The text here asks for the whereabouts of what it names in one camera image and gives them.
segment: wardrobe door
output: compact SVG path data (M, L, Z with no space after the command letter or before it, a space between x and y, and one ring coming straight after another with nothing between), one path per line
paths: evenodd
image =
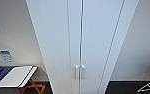
M83 0L80 94L97 94L123 0Z
M36 37L54 94L71 94L67 0L27 0Z
M68 0L72 93L79 94L82 0Z

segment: white wardrobe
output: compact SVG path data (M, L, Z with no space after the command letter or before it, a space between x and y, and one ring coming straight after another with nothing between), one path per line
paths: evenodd
M138 0L26 0L54 94L104 94Z

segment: dark floor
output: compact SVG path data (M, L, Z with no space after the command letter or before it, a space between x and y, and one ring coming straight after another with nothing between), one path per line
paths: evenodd
M46 89L44 94L53 94L51 90L51 86L49 82L41 82L36 84L43 84L46 85ZM0 94L18 94L15 88L0 88ZM38 94L35 88L26 89L24 94Z
M150 91L137 92L138 89L149 83L149 81L111 81L105 94L150 94Z
M108 85L105 94L150 94L150 91L140 92L137 90L147 84L148 82L114 82L111 81ZM52 94L49 82L42 83L46 85L44 94ZM17 94L14 88L0 88L0 94ZM27 89L24 94L38 94L34 88Z

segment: white door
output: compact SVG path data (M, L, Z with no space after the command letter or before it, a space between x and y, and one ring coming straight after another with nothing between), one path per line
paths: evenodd
M72 94L72 88L78 90L79 81L75 80L77 84L72 82L76 67L72 66L78 64L74 62L71 64L69 29L72 28L69 28L68 1L27 0L26 2L53 93Z
M123 0L83 0L80 94L97 94Z

